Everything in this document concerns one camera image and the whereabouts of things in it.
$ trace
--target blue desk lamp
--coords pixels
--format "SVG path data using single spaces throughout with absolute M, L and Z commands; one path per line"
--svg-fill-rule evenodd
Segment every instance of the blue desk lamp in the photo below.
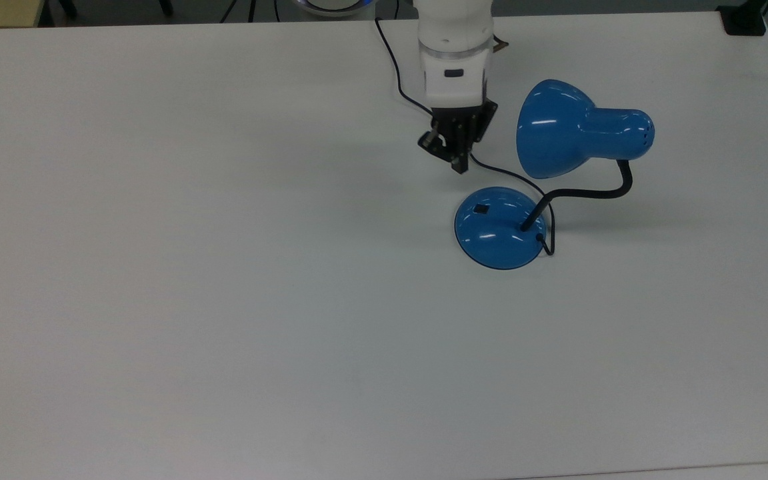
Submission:
M 618 198 L 633 183 L 630 160 L 653 143 L 653 122 L 640 110 L 598 109 L 586 94 L 559 80 L 536 85 L 521 107 L 517 155 L 523 170 L 536 179 L 568 173 L 588 158 L 618 162 L 622 186 L 613 191 L 556 189 L 536 204 L 505 187 L 476 191 L 461 204 L 455 234 L 470 258 L 485 267 L 512 270 L 535 259 L 545 245 L 547 224 L 541 216 L 558 197 Z

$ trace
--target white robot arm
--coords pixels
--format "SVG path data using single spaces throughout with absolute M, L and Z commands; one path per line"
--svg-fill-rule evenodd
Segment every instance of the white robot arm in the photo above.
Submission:
M 464 173 L 473 143 L 497 110 L 485 96 L 494 41 L 491 0 L 414 0 L 414 6 L 426 104 L 433 112 L 432 130 L 418 144 Z

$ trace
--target blue lamp shade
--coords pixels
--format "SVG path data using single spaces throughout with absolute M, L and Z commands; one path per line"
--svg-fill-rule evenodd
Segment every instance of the blue lamp shade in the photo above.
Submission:
M 653 122 L 646 113 L 598 109 L 559 80 L 536 85 L 517 122 L 517 155 L 534 179 L 558 177 L 592 157 L 635 160 L 652 144 Z

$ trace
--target blue round base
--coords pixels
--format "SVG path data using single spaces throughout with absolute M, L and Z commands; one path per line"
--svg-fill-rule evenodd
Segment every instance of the blue round base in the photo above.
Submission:
M 529 230 L 521 231 L 521 224 L 533 209 L 534 201 L 516 189 L 481 189 L 458 207 L 455 236 L 464 253 L 485 267 L 523 267 L 541 253 L 537 235 L 547 236 L 543 216 Z

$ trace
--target chair leg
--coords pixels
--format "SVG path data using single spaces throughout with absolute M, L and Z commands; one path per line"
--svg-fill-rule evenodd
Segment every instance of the chair leg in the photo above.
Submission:
M 173 15 L 173 5 L 171 5 L 171 0 L 159 0 L 159 5 L 162 6 L 162 13 L 164 13 L 165 16 Z
M 52 19 L 52 12 L 49 11 L 49 0 L 43 0 L 43 8 L 40 10 L 40 19 L 37 21 L 38 27 L 54 27 L 55 21 Z
M 76 12 L 76 6 L 73 5 L 73 0 L 58 0 L 58 3 L 61 4 L 61 8 L 64 9 L 64 14 L 67 15 L 68 19 L 76 18 L 76 15 L 79 12 Z

